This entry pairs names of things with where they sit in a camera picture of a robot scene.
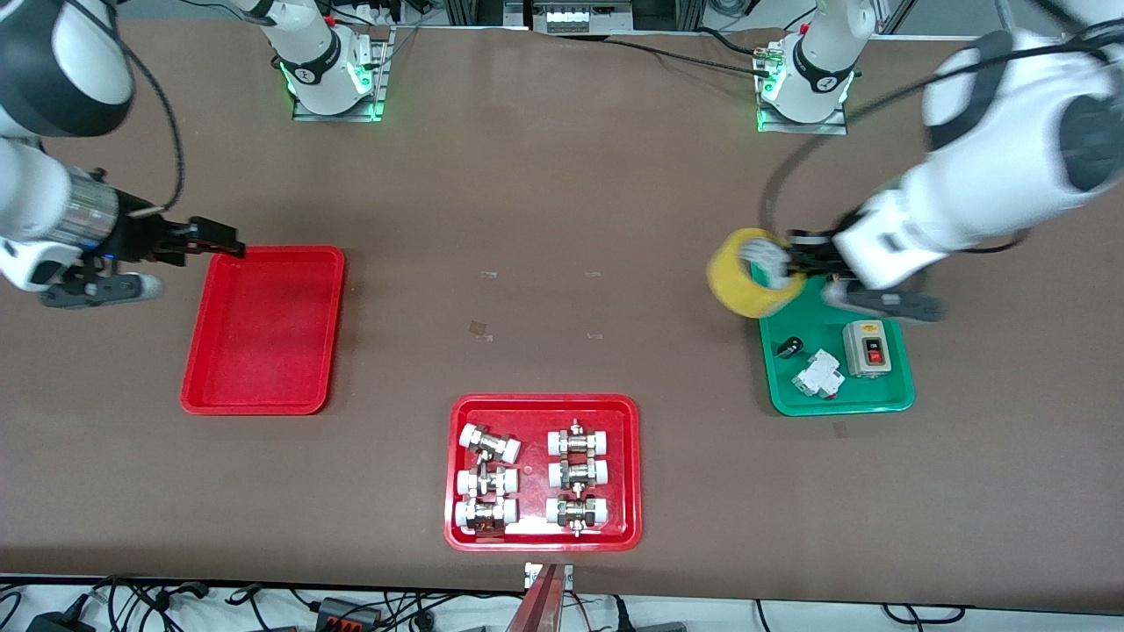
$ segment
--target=power adapter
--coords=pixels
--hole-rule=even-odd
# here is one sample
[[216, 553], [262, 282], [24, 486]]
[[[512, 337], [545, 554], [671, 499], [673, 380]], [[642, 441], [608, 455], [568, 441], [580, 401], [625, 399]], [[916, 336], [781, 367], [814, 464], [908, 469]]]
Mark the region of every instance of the power adapter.
[[27, 632], [97, 632], [97, 630], [88, 623], [70, 621], [61, 612], [45, 612], [31, 620]]

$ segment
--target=brown table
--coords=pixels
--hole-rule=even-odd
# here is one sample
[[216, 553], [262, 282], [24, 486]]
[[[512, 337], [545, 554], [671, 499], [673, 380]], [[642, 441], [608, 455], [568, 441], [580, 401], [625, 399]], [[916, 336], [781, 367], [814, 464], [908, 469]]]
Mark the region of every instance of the brown table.
[[[913, 409], [785, 418], [754, 327], [704, 279], [803, 139], [754, 130], [746, 79], [604, 44], [426, 30], [395, 64], [381, 124], [293, 124], [257, 29], [126, 33], [183, 126], [174, 216], [345, 249], [333, 396], [312, 417], [180, 409], [203, 259], [149, 265], [161, 300], [100, 310], [43, 309], [0, 283], [2, 570], [514, 589], [534, 557], [574, 562], [592, 593], [1124, 603], [1124, 189], [1010, 253], [936, 268], [949, 315], [906, 334]], [[746, 61], [701, 37], [644, 42]], [[853, 102], [957, 46], [872, 43]], [[918, 118], [912, 100], [818, 153], [781, 226], [826, 227], [917, 162]], [[171, 187], [145, 87], [112, 136], [48, 150], [153, 200]], [[635, 398], [640, 545], [450, 549], [447, 417], [471, 391]]]

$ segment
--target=wire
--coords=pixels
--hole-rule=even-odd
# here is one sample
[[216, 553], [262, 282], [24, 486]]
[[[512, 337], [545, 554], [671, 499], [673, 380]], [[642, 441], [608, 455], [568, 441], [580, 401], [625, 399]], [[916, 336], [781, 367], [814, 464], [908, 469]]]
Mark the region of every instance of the wire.
[[[162, 623], [164, 624], [164, 630], [165, 631], [167, 631], [169, 629], [171, 629], [171, 630], [175, 630], [176, 632], [183, 632], [183, 628], [180, 628], [180, 624], [178, 624], [171, 616], [169, 616], [167, 613], [163, 612], [163, 610], [161, 610], [156, 605], [156, 602], [154, 602], [153, 598], [148, 595], [148, 590], [151, 590], [151, 588], [142, 589], [139, 586], [137, 586], [136, 584], [133, 584], [132, 581], [129, 581], [129, 580], [127, 580], [125, 578], [116, 577], [116, 576], [109, 576], [109, 577], [102, 579], [101, 581], [99, 581], [98, 584], [96, 584], [93, 586], [93, 588], [90, 589], [90, 593], [92, 594], [93, 592], [96, 592], [96, 590], [98, 590], [100, 588], [105, 588], [106, 586], [109, 586], [109, 598], [108, 598], [107, 604], [106, 604], [106, 610], [107, 610], [107, 615], [108, 615], [108, 619], [109, 619], [109, 626], [110, 626], [110, 629], [114, 632], [123, 632], [123, 630], [124, 630], [121, 628], [120, 623], [117, 621], [117, 616], [115, 614], [115, 613], [119, 613], [119, 611], [117, 610], [117, 606], [115, 605], [115, 603], [116, 603], [115, 598], [117, 596], [117, 587], [118, 586], [125, 586], [126, 588], [128, 588], [129, 590], [132, 590], [133, 595], [137, 598], [137, 601], [139, 603], [143, 603], [144, 605], [146, 605], [148, 607], [148, 610], [145, 611], [144, 616], [140, 617], [140, 628], [138, 629], [139, 631], [143, 632], [144, 626], [145, 626], [145, 624], [148, 621], [148, 616], [152, 615], [152, 613], [155, 612], [157, 615], [160, 615], [160, 619], [161, 619]], [[125, 625], [126, 626], [128, 626], [128, 617], [130, 615], [132, 615], [132, 611], [128, 614], [126, 614], [126, 619], [125, 619]]]
[[301, 604], [303, 604], [303, 605], [305, 605], [305, 607], [307, 607], [308, 610], [312, 610], [314, 607], [316, 607], [316, 606], [314, 606], [314, 604], [315, 604], [316, 602], [309, 602], [309, 601], [306, 601], [305, 598], [302, 598], [302, 597], [300, 596], [300, 594], [299, 594], [299, 593], [297, 593], [296, 588], [289, 588], [289, 593], [290, 593], [290, 594], [292, 595], [292, 597], [293, 597], [294, 599], [297, 599], [298, 602], [300, 602]]
[[[896, 616], [892, 612], [890, 612], [890, 604], [882, 604], [882, 612], [886, 616], [892, 619], [895, 623], [900, 623], [901, 625], [913, 625], [917, 629], [917, 632], [925, 632], [925, 626], [922, 625], [924, 622], [919, 616], [917, 616], [917, 611], [915, 611], [909, 604], [901, 604], [901, 607], [906, 608], [906, 611], [909, 612], [909, 616], [913, 619], [901, 619]], [[942, 623], [955, 623], [957, 621], [960, 621], [960, 619], [955, 619], [954, 621], [944, 621]]]
[[731, 51], [733, 51], [735, 53], [741, 53], [743, 55], [750, 55], [751, 57], [753, 56], [753, 48], [745, 48], [744, 46], [738, 46], [737, 44], [734, 44], [729, 39], [726, 39], [726, 36], [723, 35], [722, 31], [715, 30], [715, 29], [713, 29], [713, 28], [710, 28], [708, 26], [700, 26], [700, 27], [696, 28], [695, 30], [698, 31], [698, 33], [706, 33], [707, 35], [713, 35], [714, 38], [717, 39], [719, 44], [722, 44], [723, 46], [729, 48]]
[[8, 611], [8, 614], [4, 615], [3, 620], [0, 621], [0, 630], [3, 630], [4, 626], [8, 625], [8, 622], [11, 621], [11, 617], [16, 616], [16, 611], [19, 610], [19, 605], [24, 603], [24, 595], [20, 593], [7, 593], [3, 596], [0, 596], [0, 604], [7, 602], [8, 599], [15, 599], [15, 603], [11, 604], [11, 610]]
[[901, 625], [913, 625], [913, 626], [917, 628], [917, 632], [924, 632], [922, 624], [924, 624], [924, 625], [949, 625], [949, 624], [959, 622], [961, 619], [964, 617], [964, 614], [968, 613], [968, 607], [967, 606], [948, 606], [948, 607], [955, 608], [958, 611], [957, 614], [954, 614], [954, 615], [952, 615], [950, 617], [946, 617], [946, 619], [922, 619], [922, 617], [917, 616], [917, 611], [914, 610], [914, 607], [912, 605], [909, 605], [909, 604], [900, 604], [900, 606], [904, 607], [904, 608], [906, 608], [906, 611], [909, 613], [909, 616], [913, 617], [913, 619], [903, 619], [903, 617], [894, 614], [892, 611], [890, 611], [890, 605], [891, 604], [882, 604], [882, 613], [886, 614], [886, 616], [892, 619], [895, 623], [900, 623]]
[[636, 632], [632, 619], [628, 617], [628, 606], [625, 605], [625, 601], [620, 598], [620, 595], [611, 595], [611, 597], [617, 603], [617, 632]]
[[[137, 606], [139, 606], [139, 605], [140, 605], [140, 599], [136, 595], [133, 595], [129, 598], [128, 602], [125, 602], [125, 606], [123, 606], [121, 610], [125, 610], [125, 607], [128, 607], [129, 610], [125, 613], [125, 624], [121, 625], [121, 630], [128, 630], [129, 629], [129, 621], [133, 620], [133, 613], [136, 612]], [[144, 631], [144, 626], [140, 628], [140, 632], [143, 632], [143, 631]]]
[[810, 16], [813, 12], [815, 12], [815, 10], [816, 10], [816, 8], [813, 7], [813, 8], [808, 9], [807, 11], [800, 13], [799, 16], [796, 16], [796, 19], [794, 19], [792, 21], [790, 21], [787, 25], [785, 25], [785, 28], [782, 30], [788, 30], [788, 29], [792, 28], [792, 26], [796, 22], [798, 22], [798, 21], [803, 20], [804, 18]]
[[262, 632], [273, 632], [273, 629], [265, 623], [264, 619], [262, 619], [262, 611], [257, 608], [256, 595], [256, 592], [250, 594], [250, 610], [254, 611], [254, 619], [256, 619], [257, 624], [262, 626]]
[[[877, 114], [878, 111], [887, 108], [888, 106], [891, 106], [903, 99], [906, 99], [907, 97], [910, 97], [919, 92], [927, 85], [937, 83], [940, 81], [944, 81], [946, 79], [951, 79], [953, 76], [977, 72], [1014, 60], [1024, 60], [1027, 57], [1036, 57], [1041, 55], [1053, 55], [1057, 53], [1079, 53], [1079, 52], [1087, 53], [1089, 52], [1089, 49], [1085, 46], [1079, 46], [1075, 43], [1052, 44], [1049, 46], [1039, 46], [1036, 48], [1015, 51], [1006, 55], [991, 57], [989, 60], [962, 66], [945, 73], [932, 74], [926, 78], [918, 79], [913, 83], [898, 88], [897, 90], [888, 92], [869, 103], [860, 106], [858, 109], [854, 110], [854, 112], [852, 112], [847, 117], [847, 119], [851, 125], [856, 125], [860, 121]], [[797, 147], [796, 151], [792, 152], [787, 159], [785, 159], [785, 161], [781, 162], [780, 166], [778, 166], [772, 172], [772, 174], [769, 177], [769, 180], [765, 182], [765, 189], [761, 193], [761, 200], [758, 205], [758, 219], [762, 228], [773, 234], [777, 233], [774, 201], [777, 200], [780, 190], [783, 188], [785, 181], [788, 180], [789, 175], [791, 175], [795, 172], [797, 166], [799, 166], [805, 160], [807, 160], [807, 157], [812, 155], [814, 151], [819, 148], [830, 138], [833, 138], [833, 136], [818, 135], [813, 138], [809, 138], [803, 145]], [[1014, 245], [1017, 244], [1013, 244], [1009, 246], [998, 246], [998, 247], [1004, 247], [1004, 250], [1007, 250], [1007, 247], [1014, 247]]]
[[659, 48], [652, 48], [651, 46], [644, 46], [643, 44], [635, 44], [633, 42], [622, 42], [619, 39], [606, 39], [606, 44], [616, 44], [617, 46], [627, 46], [629, 48], [636, 48], [637, 51], [645, 51], [655, 55], [663, 55], [665, 57], [671, 57], [673, 60], [680, 60], [683, 62], [690, 62], [692, 64], [699, 64], [703, 66], [710, 66], [719, 70], [728, 70], [733, 72], [741, 72], [745, 74], [752, 74], [754, 76], [769, 76], [769, 73], [763, 70], [754, 70], [742, 66], [733, 66], [729, 64], [720, 64], [718, 62], [711, 62], [709, 60], [700, 60], [698, 57], [688, 57], [687, 55], [680, 55], [679, 53], [671, 53], [668, 51], [661, 51]]
[[1025, 242], [1026, 237], [1030, 236], [1030, 234], [1031, 234], [1030, 228], [1023, 228], [1022, 231], [1016, 231], [1015, 234], [1010, 236], [1010, 241], [1003, 245], [982, 247], [982, 249], [964, 249], [960, 252], [968, 254], [995, 254], [997, 252], [1008, 251]]
[[1036, 9], [1053, 18], [1055, 22], [1061, 25], [1061, 27], [1069, 33], [1080, 33], [1086, 28], [1086, 26], [1081, 24], [1081, 20], [1077, 19], [1077, 17], [1063, 9], [1053, 0], [1030, 0], [1030, 2], [1031, 4], [1034, 4]]
[[570, 596], [573, 597], [573, 602], [578, 604], [578, 611], [581, 612], [581, 617], [586, 620], [586, 630], [593, 632], [593, 624], [589, 622], [589, 613], [586, 612], [586, 604], [581, 602], [581, 597], [578, 596], [578, 593], [570, 590]]
[[179, 0], [179, 1], [183, 2], [184, 4], [191, 4], [192, 7], [200, 7], [205, 9], [223, 9], [224, 11], [234, 16], [234, 19], [239, 21], [242, 20], [242, 16], [234, 9], [227, 7], [226, 4], [216, 4], [214, 2], [196, 2], [194, 0]]
[[406, 34], [406, 37], [402, 38], [402, 42], [400, 44], [395, 44], [395, 49], [390, 52], [390, 56], [387, 57], [386, 60], [383, 60], [381, 63], [377, 64], [374, 67], [382, 67], [382, 66], [389, 64], [390, 60], [393, 60], [395, 55], [397, 55], [398, 52], [401, 51], [406, 46], [406, 44], [415, 35], [417, 35], [417, 31], [418, 31], [419, 28], [422, 28], [422, 25], [424, 25], [425, 22], [427, 22], [427, 21], [432, 20], [433, 18], [437, 17], [437, 15], [439, 15], [439, 13], [441, 13], [441, 11], [429, 11], [428, 16], [425, 16], [422, 19], [419, 19], [418, 21], [414, 22], [414, 28], [410, 29], [410, 31]]
[[765, 621], [765, 608], [761, 606], [761, 599], [753, 599], [753, 605], [758, 608], [758, 619], [761, 620], [761, 628], [765, 632], [772, 632], [772, 630], [769, 629], [769, 622]]
[[[121, 49], [121, 52], [125, 53], [125, 56], [127, 56], [133, 62], [133, 65], [135, 65], [137, 70], [140, 71], [140, 74], [144, 75], [145, 81], [147, 81], [148, 85], [152, 87], [152, 91], [156, 93], [156, 98], [160, 99], [160, 106], [161, 108], [164, 109], [164, 116], [167, 118], [169, 130], [172, 133], [172, 150], [175, 152], [175, 186], [172, 189], [172, 195], [167, 198], [167, 201], [164, 202], [162, 208], [164, 210], [172, 208], [173, 206], [175, 206], [175, 202], [180, 201], [180, 197], [183, 195], [183, 181], [188, 169], [183, 159], [183, 139], [180, 136], [180, 126], [175, 121], [175, 112], [172, 110], [172, 103], [167, 100], [167, 94], [164, 93], [164, 88], [161, 87], [158, 81], [156, 81], [156, 75], [154, 75], [152, 71], [148, 70], [148, 66], [146, 66], [144, 62], [140, 61], [140, 57], [138, 57], [137, 54], [133, 52], [133, 48], [129, 48], [128, 45], [125, 44], [125, 42], [120, 38], [120, 36], [117, 35], [116, 29], [110, 28], [100, 19], [98, 19], [98, 16], [93, 15], [93, 12], [90, 9], [87, 9], [85, 6], [82, 4], [79, 0], [64, 0], [64, 1], [74, 9], [76, 9], [80, 13], [85, 16], [88, 20], [93, 22], [93, 25], [97, 26], [102, 33], [105, 33], [107, 37], [109, 37], [110, 39], [114, 40], [115, 44], [117, 44], [117, 46]], [[108, 8], [110, 15], [116, 12], [116, 8], [111, 3], [111, 1], [112, 0], [102, 0], [102, 3]]]

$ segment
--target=metal bracket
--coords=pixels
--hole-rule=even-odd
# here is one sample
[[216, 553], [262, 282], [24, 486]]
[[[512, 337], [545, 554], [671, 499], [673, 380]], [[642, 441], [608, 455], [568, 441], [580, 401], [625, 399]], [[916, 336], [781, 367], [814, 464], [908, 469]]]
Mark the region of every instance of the metal bracket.
[[[523, 567], [523, 588], [529, 590], [531, 586], [538, 579], [544, 565], [527, 562]], [[562, 589], [573, 590], [573, 565], [562, 567]]]

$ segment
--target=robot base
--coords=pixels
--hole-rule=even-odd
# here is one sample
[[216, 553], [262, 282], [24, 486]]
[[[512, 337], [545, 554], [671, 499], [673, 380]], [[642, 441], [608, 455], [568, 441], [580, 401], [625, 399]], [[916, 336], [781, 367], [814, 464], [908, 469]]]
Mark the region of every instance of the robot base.
[[[780, 46], [780, 42], [769, 44], [770, 49], [779, 49]], [[774, 73], [777, 72], [777, 62], [754, 57], [753, 69]], [[754, 88], [756, 88], [758, 132], [824, 134], [828, 136], [846, 135], [846, 115], [843, 111], [842, 103], [835, 108], [835, 111], [833, 111], [831, 116], [819, 123], [797, 123], [777, 111], [777, 108], [774, 108], [772, 103], [762, 98], [762, 94], [773, 89], [772, 87], [774, 84], [772, 83], [771, 78], [755, 76], [753, 78], [753, 84]]]
[[387, 103], [387, 84], [390, 82], [390, 66], [393, 63], [393, 60], [388, 60], [393, 55], [397, 30], [398, 27], [390, 27], [390, 34], [387, 36], [387, 39], [371, 39], [370, 46], [362, 47], [362, 49], [370, 51], [370, 58], [363, 60], [364, 63], [374, 63], [377, 67], [366, 72], [357, 72], [355, 78], [360, 82], [370, 82], [372, 87], [370, 93], [356, 101], [347, 110], [325, 116], [309, 111], [308, 108], [301, 105], [300, 99], [296, 97], [290, 85], [289, 94], [292, 97], [292, 119], [301, 123], [378, 123], [382, 120], [382, 111], [386, 109]]

